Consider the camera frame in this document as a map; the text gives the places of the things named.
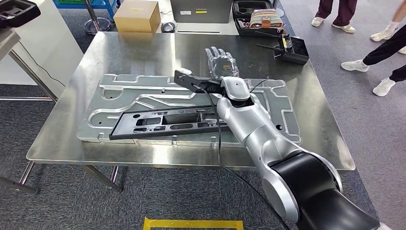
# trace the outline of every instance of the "white sneaker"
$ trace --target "white sneaker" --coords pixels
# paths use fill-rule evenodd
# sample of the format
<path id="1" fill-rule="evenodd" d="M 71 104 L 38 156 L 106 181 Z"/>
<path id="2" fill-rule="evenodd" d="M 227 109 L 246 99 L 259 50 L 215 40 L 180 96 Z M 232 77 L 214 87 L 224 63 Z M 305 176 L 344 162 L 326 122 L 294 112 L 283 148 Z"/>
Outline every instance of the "white sneaker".
<path id="1" fill-rule="evenodd" d="M 315 17 L 312 21 L 312 26 L 319 27 L 320 24 L 323 22 L 324 18 Z"/>
<path id="2" fill-rule="evenodd" d="M 401 54 L 406 54 L 406 46 L 401 48 L 398 52 Z"/>
<path id="3" fill-rule="evenodd" d="M 331 25 L 332 25 L 333 27 L 338 28 L 338 29 L 342 29 L 343 31 L 345 31 L 345 32 L 347 32 L 347 33 L 350 33 L 350 34 L 355 33 L 355 28 L 352 27 L 351 24 L 348 24 L 348 25 L 346 25 L 346 26 L 338 26 L 338 25 L 334 25 L 334 24 L 331 24 Z"/>
<path id="4" fill-rule="evenodd" d="M 394 86 L 396 82 L 389 78 L 385 78 L 379 83 L 377 87 L 375 87 L 372 92 L 375 93 L 375 95 L 383 97 L 389 93 L 391 90 L 392 86 Z"/>
<path id="5" fill-rule="evenodd" d="M 365 65 L 362 62 L 362 59 L 356 60 L 356 61 L 343 62 L 341 64 L 341 67 L 348 71 L 357 70 L 357 71 L 361 71 L 361 72 L 367 72 L 369 69 L 369 66 Z"/>
<path id="6" fill-rule="evenodd" d="M 381 31 L 381 32 L 379 32 L 379 33 L 377 33 L 377 34 L 371 35 L 371 39 L 372 39 L 373 41 L 375 41 L 375 42 L 379 42 L 379 41 L 381 41 L 382 39 L 388 40 L 389 38 L 392 37 L 392 35 L 393 35 L 394 33 L 395 33 L 395 32 L 391 32 L 391 31 L 388 31 L 388 30 L 383 30 L 383 31 Z"/>

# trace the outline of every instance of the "metal table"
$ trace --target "metal table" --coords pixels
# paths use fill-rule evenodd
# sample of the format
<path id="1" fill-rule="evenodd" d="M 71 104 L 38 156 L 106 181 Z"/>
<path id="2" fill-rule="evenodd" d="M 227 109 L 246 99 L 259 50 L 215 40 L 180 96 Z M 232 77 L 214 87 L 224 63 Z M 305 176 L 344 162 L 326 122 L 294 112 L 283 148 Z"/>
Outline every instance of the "metal table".
<path id="1" fill-rule="evenodd" d="M 216 46 L 236 58 L 241 77 L 269 75 L 271 79 L 284 80 L 303 139 L 301 146 L 327 158 L 338 170 L 354 170 L 354 161 L 311 63 L 300 66 L 274 60 L 273 53 L 256 47 L 257 43 L 273 46 L 277 40 L 231 35 L 156 34 L 151 38 L 149 34 L 97 33 L 28 151 L 27 159 L 37 163 L 80 164 L 117 190 L 114 184 L 117 166 L 217 167 L 215 147 L 206 151 L 177 145 L 91 143 L 76 136 L 104 74 L 173 76 L 175 69 L 185 67 L 196 75 L 209 76 L 204 48 Z M 222 161 L 235 170 L 254 169 L 243 148 L 222 148 Z M 113 176 L 109 179 L 91 165 L 115 166 Z"/>

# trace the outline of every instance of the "maroon pants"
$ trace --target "maroon pants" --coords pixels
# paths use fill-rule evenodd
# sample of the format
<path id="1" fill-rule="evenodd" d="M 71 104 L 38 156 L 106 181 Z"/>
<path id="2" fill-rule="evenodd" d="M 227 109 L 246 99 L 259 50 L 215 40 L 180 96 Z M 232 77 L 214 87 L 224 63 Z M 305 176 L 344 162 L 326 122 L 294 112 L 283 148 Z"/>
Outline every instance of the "maroon pants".
<path id="1" fill-rule="evenodd" d="M 338 6 L 338 16 L 334 20 L 333 24 L 337 26 L 346 26 L 350 23 L 351 18 L 355 13 L 355 6 L 357 5 L 357 0 L 339 0 Z M 327 18 L 331 14 L 331 9 L 333 8 L 333 0 L 320 0 L 320 5 L 318 6 L 318 12 L 316 17 Z"/>

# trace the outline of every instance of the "yellow floor marking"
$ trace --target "yellow floor marking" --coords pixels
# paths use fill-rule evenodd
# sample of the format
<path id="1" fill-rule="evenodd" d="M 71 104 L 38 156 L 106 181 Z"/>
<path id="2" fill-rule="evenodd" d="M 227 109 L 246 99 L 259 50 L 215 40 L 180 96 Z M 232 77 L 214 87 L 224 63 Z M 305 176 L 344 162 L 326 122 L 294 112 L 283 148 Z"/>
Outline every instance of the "yellow floor marking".
<path id="1" fill-rule="evenodd" d="M 242 220 L 180 220 L 144 218 L 143 230 L 151 228 L 184 228 L 184 229 L 236 229 L 244 230 Z"/>

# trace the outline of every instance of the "black pants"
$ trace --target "black pants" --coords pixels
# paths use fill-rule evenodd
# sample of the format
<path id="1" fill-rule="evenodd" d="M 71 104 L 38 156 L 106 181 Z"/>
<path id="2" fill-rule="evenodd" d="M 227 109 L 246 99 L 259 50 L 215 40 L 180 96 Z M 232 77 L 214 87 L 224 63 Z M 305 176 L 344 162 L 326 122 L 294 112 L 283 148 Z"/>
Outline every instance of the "black pants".
<path id="1" fill-rule="evenodd" d="M 384 42 L 374 51 L 369 53 L 363 60 L 365 65 L 375 65 L 376 63 L 387 59 L 395 54 L 401 48 L 406 46 L 406 25 L 400 28 L 389 40 Z M 389 79 L 393 81 L 406 80 L 406 65 L 394 70 Z"/>

